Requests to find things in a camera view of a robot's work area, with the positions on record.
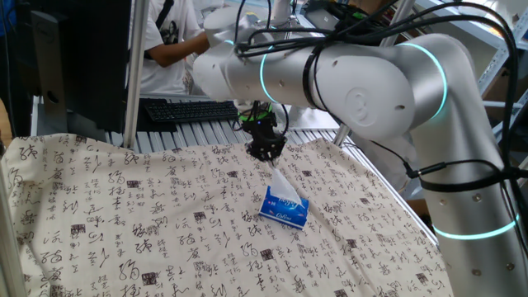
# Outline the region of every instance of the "tissue pack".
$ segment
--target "tissue pack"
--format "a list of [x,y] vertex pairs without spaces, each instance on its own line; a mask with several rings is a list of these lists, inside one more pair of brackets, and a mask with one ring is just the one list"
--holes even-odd
[[258,214],[291,227],[302,229],[308,218],[309,202],[303,198],[301,198],[301,202],[302,205],[298,205],[293,201],[277,198],[270,193],[270,187],[268,186],[266,198],[262,202]]

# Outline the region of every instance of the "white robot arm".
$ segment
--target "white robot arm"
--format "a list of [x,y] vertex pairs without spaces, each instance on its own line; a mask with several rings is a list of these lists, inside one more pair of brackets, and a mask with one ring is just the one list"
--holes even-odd
[[[218,38],[232,35],[233,21],[225,20],[234,20],[233,12],[215,14],[224,23],[205,21],[214,47],[194,65],[210,98],[328,109],[366,139],[410,131],[423,167],[478,159],[503,168],[471,58],[458,40],[425,35],[389,48],[333,45],[317,68],[305,69],[313,47],[238,58],[233,42]],[[482,163],[461,163],[421,175],[455,296],[528,296],[526,256],[501,185],[471,186],[493,174]]]

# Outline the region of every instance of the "man's arm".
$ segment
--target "man's arm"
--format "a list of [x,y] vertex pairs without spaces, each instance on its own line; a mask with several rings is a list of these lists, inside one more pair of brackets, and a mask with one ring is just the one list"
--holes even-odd
[[166,68],[192,53],[203,54],[209,48],[204,32],[197,37],[174,45],[158,45],[147,50],[159,66]]

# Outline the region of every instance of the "white fabric with calligraphy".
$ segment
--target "white fabric with calligraphy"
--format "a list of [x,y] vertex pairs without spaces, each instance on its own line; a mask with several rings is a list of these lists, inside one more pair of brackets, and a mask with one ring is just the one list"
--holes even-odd
[[368,169],[319,139],[278,168],[297,230],[257,215],[271,169],[241,144],[133,154],[71,134],[2,160],[30,296],[449,296],[440,253]]

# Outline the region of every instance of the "black keyboard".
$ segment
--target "black keyboard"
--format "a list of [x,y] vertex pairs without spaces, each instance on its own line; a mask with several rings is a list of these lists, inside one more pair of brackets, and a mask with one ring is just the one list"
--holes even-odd
[[204,120],[234,120],[238,110],[232,101],[148,103],[145,109],[154,122],[193,122]]

